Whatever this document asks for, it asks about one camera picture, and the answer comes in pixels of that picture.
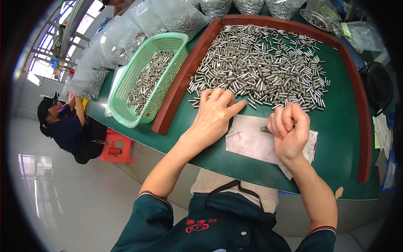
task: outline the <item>green workbench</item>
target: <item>green workbench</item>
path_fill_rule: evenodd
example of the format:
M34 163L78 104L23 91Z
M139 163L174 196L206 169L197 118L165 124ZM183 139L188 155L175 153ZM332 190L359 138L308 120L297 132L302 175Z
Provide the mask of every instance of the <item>green workbench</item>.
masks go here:
M189 52L201 33L187 44ZM327 78L332 82L324 99L325 111L317 110L309 113L311 130L319 132L312 166L333 192L339 187L344 188L340 199L377 199L380 187L375 184L373 169L367 183L356 182L360 153L358 113L351 82L343 61L338 52L328 46L322 46L318 55L325 60L322 66L327 72ZM186 93L183 97L167 135L159 135L151 131L152 123L140 123L134 129L129 129L119 124L113 117L104 116L113 74L114 71L109 73L99 97L88 102L85 113L136 142L167 153L194 121L197 109L192 108L188 102L193 95ZM268 118L272 112L271 108L267 106L259 106L257 110L245 106L240 114ZM373 149L372 166L378 154L379 150ZM294 180L289 181L277 165L226 152L225 136L202 151L189 163L242 181L285 192L299 193Z

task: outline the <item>woman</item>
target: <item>woman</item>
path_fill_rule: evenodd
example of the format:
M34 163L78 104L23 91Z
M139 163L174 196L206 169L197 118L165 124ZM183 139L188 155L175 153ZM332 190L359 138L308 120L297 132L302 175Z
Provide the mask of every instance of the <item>woman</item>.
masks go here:
M79 164L97 158L103 149L106 126L85 118L81 97L74 96L59 111L57 99L45 99L38 106L41 132L74 155Z

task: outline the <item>dark blue shirt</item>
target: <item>dark blue shirt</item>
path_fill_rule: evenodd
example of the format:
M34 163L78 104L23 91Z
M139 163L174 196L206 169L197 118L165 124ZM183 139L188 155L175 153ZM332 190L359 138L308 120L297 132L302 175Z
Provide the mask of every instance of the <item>dark blue shirt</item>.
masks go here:
M50 126L50 134L57 145L75 155L80 151L83 127L77 115L72 115L70 106L66 104L59 112L60 121Z

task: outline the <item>stool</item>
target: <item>stool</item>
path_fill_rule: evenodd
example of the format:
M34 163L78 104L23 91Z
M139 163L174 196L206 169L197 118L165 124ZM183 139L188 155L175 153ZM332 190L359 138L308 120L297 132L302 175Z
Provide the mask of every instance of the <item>stool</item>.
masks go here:
M115 148L115 141L122 141L123 149ZM104 145L104 149L102 150L100 160L106 162L134 163L136 159L129 158L131 142L133 142L132 139L125 137L124 135L114 131L113 129L107 129L105 138L105 143L107 144Z

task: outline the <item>plastic basket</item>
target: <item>plastic basket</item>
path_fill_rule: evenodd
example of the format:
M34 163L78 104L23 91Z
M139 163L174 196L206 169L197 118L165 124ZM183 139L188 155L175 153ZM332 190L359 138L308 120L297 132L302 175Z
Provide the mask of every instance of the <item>plastic basket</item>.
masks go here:
M150 123L154 120L172 81L188 55L186 49L188 40L189 37L186 34L162 33L146 40L137 50L113 89L109 101L112 116L120 124L134 128L139 123ZM127 107L129 92L133 90L140 72L149 63L153 54L161 50L173 50L176 54L162 74L140 115L137 116L133 106Z

